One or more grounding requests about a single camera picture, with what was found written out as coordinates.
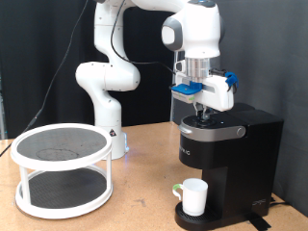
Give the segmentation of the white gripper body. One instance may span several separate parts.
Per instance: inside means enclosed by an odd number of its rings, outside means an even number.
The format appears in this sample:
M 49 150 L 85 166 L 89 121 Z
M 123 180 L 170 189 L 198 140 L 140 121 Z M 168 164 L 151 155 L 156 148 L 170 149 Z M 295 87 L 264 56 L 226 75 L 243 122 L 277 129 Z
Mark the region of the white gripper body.
M 203 109 L 209 107 L 219 112 L 230 110 L 234 106 L 234 93 L 226 80 L 226 77 L 212 75 L 200 83 L 183 82 L 178 85 L 178 99 L 188 104 L 202 104 Z

